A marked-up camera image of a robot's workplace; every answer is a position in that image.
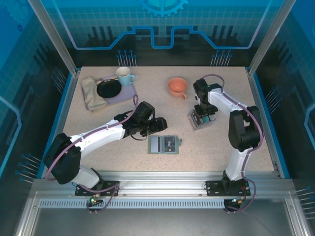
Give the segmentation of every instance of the small box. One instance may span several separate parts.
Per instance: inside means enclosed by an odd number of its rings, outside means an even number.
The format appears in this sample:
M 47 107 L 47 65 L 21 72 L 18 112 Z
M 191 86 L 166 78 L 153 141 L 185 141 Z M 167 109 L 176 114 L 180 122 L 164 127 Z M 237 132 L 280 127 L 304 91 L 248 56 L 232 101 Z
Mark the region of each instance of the small box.
M 179 154 L 181 143 L 176 135 L 149 135 L 148 154 Z
M 215 120 L 216 115 L 211 116 L 199 116 L 196 110 L 191 110 L 188 113 L 187 118 L 194 130 L 204 129 L 209 127 Z

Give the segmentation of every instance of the cup handle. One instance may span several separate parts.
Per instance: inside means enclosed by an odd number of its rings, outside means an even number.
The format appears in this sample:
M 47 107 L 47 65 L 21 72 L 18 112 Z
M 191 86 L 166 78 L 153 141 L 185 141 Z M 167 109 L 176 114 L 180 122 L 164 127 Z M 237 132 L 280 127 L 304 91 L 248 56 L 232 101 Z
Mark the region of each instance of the cup handle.
M 133 77 L 133 80 L 130 81 L 130 84 L 136 81 L 136 77 L 134 75 L 130 75 L 130 77 Z
M 181 96 L 181 98 L 182 98 L 182 99 L 187 99 L 187 94 L 184 93 L 184 94 Z

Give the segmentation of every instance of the table surface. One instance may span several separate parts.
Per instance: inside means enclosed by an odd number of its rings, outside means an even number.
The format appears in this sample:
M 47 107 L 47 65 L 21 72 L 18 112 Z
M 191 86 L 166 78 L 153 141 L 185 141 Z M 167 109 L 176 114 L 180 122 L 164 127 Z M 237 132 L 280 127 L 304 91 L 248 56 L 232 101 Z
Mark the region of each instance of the table surface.
M 117 67 L 82 67 L 72 98 L 64 133 L 81 134 L 104 125 L 117 114 L 133 109 L 132 100 L 105 107 L 91 113 L 85 107 L 80 81 L 86 77 L 101 78 L 115 74 Z M 203 75 L 218 74 L 225 79 L 224 90 L 249 106 L 254 99 L 244 67 L 131 67 L 137 77 L 134 86 L 139 102 L 146 101 L 156 109 L 156 117 L 164 117 L 168 128 L 156 135 L 178 135 L 182 139 L 178 155 L 148 154 L 148 141 L 131 137 L 102 146 L 84 159 L 81 164 L 99 171 L 223 171 L 227 167 L 232 146 L 228 140 L 229 121 L 222 112 L 208 128 L 194 131 L 187 114 L 196 105 L 192 84 Z M 169 95 L 167 82 L 182 77 L 188 83 L 188 99 Z M 221 83 L 208 77 L 207 83 Z M 273 171 L 266 142 L 251 155 L 250 171 Z

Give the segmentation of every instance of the aluminum frame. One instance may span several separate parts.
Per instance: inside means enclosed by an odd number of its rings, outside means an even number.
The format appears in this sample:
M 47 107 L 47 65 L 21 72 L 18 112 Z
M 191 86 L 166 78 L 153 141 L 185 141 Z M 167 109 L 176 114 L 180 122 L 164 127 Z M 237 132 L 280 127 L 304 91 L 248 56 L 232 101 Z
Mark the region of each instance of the aluminum frame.
M 222 172 L 100 172 L 108 180 L 121 182 L 119 200 L 223 200 L 232 197 L 207 197 L 206 180 L 221 179 Z M 308 236 L 309 232 L 291 179 L 281 179 L 277 172 L 248 172 L 247 177 L 257 185 L 257 199 L 285 199 L 295 235 Z M 87 200 L 74 196 L 71 183 L 59 185 L 44 179 L 35 179 L 25 206 L 16 236 L 32 235 L 41 201 L 54 199 L 65 201 Z
M 293 5 L 295 4 L 296 0 L 283 0 L 283 3 L 277 12 L 274 20 L 272 21 L 264 39 L 262 40 L 259 48 L 253 57 L 251 64 L 249 66 L 249 75 L 253 75 L 257 70 L 259 64 L 261 63 L 262 59 L 264 58 L 265 54 L 267 53 L 270 45 L 272 44 L 273 40 L 277 36 L 282 24 L 286 20 L 286 17 L 290 13 Z
M 61 39 L 53 21 L 50 19 L 48 12 L 46 11 L 41 0 L 28 0 L 33 11 L 38 17 L 40 23 L 44 27 L 46 33 L 48 34 L 50 40 L 57 49 L 61 59 L 65 63 L 67 69 L 72 75 L 76 75 L 77 67 L 75 66 L 70 53 L 68 52 L 63 40 Z

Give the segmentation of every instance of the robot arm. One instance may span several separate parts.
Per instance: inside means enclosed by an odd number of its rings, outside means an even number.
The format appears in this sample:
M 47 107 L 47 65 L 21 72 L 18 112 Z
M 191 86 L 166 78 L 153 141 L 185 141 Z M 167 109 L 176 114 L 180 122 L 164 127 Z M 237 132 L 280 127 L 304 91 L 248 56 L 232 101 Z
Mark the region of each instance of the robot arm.
M 126 122 L 113 126 L 123 121 L 130 112 L 131 111 L 119 114 L 105 125 L 83 134 L 70 137 L 64 133 L 57 135 L 44 157 L 44 164 L 48 168 L 62 150 L 74 141 L 82 139 L 71 147 L 52 169 L 51 173 L 58 183 L 66 184 L 68 182 L 75 182 L 87 188 L 92 188 L 93 190 L 101 190 L 103 179 L 94 169 L 88 169 L 82 166 L 80 164 L 81 158 L 107 143 L 126 138 L 137 132 L 140 132 L 143 137 L 146 137 L 149 134 L 167 128 L 166 120 L 164 118 L 155 118 L 155 109 L 147 102 L 141 102 L 134 114 Z M 84 135 L 93 131 L 93 134 L 83 138 Z
M 260 141 L 258 128 L 248 114 L 239 106 L 246 107 L 261 127 L 260 114 L 256 106 L 247 107 L 226 94 L 219 84 L 207 85 L 204 79 L 193 84 L 198 105 L 195 110 L 200 117 L 213 116 L 220 109 L 229 117 L 229 141 L 233 147 L 230 163 L 223 173 L 225 189 L 228 192 L 234 182 L 241 180 L 242 167 L 249 150 L 258 146 Z

